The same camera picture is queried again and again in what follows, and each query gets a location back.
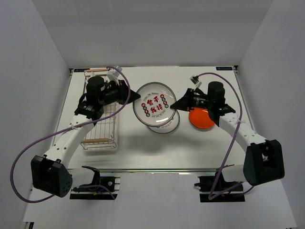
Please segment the orange plastic plate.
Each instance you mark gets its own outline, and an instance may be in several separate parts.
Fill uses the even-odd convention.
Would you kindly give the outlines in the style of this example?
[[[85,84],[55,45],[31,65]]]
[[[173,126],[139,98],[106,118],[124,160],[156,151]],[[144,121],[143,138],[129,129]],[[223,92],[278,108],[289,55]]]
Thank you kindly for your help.
[[[189,112],[190,123],[198,129],[210,129],[215,123],[210,119],[207,109],[194,108]]]

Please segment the white plate red characters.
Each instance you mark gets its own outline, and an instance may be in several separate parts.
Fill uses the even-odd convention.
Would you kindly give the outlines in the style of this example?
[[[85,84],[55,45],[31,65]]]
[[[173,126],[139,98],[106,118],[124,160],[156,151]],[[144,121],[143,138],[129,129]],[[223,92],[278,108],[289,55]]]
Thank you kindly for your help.
[[[175,112],[174,117],[165,125],[157,127],[147,127],[150,131],[157,134],[169,134],[174,132],[180,124],[180,114],[178,111]]]
[[[136,118],[149,127],[166,125],[174,117],[176,110],[171,105],[176,102],[173,90],[160,82],[150,82],[137,90],[140,98],[132,103]]]

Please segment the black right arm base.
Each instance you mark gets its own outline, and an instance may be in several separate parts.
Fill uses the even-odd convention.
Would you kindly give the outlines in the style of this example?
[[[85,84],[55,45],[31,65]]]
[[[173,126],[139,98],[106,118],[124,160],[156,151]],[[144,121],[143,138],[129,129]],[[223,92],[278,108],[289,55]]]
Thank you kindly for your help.
[[[234,189],[230,189],[220,196],[209,200],[209,193],[212,189],[215,176],[200,176],[198,177],[199,182],[194,184],[194,187],[199,190],[199,197],[201,203],[235,203],[235,202],[245,202],[245,197],[242,195],[244,192],[243,186],[239,185]],[[237,184],[237,182],[225,182],[221,177],[219,178],[216,187],[214,189],[213,195]]]

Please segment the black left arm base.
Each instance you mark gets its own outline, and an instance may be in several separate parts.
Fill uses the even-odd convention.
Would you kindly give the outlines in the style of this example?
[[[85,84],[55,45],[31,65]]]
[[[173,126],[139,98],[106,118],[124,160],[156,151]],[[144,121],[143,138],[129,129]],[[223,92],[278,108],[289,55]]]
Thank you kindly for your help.
[[[100,173],[94,187],[75,187],[70,192],[71,200],[115,200],[121,183],[119,173]]]

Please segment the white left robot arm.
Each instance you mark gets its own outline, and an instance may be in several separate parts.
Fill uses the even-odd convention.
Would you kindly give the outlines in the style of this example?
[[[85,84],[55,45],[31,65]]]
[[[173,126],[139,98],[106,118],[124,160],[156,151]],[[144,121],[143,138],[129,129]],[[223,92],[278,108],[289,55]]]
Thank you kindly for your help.
[[[74,112],[71,130],[64,131],[46,153],[31,160],[34,188],[61,198],[76,187],[98,189],[101,179],[97,169],[82,166],[68,170],[69,162],[81,141],[102,117],[105,106],[113,103],[130,104],[140,97],[135,91],[129,90],[124,80],[107,83],[99,76],[90,78],[86,92],[80,97]]]

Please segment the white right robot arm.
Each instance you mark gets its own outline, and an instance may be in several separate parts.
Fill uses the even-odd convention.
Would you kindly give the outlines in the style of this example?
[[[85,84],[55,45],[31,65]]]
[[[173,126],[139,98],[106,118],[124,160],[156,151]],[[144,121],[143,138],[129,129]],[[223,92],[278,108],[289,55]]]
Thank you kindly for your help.
[[[207,94],[187,89],[184,96],[171,105],[172,109],[191,111],[205,108],[210,119],[226,131],[244,150],[242,165],[226,166],[215,178],[220,190],[227,190],[233,182],[248,182],[257,186],[285,176],[282,146],[277,140],[267,140],[247,124],[242,123],[236,111],[225,102],[225,89],[221,82],[208,84]]]

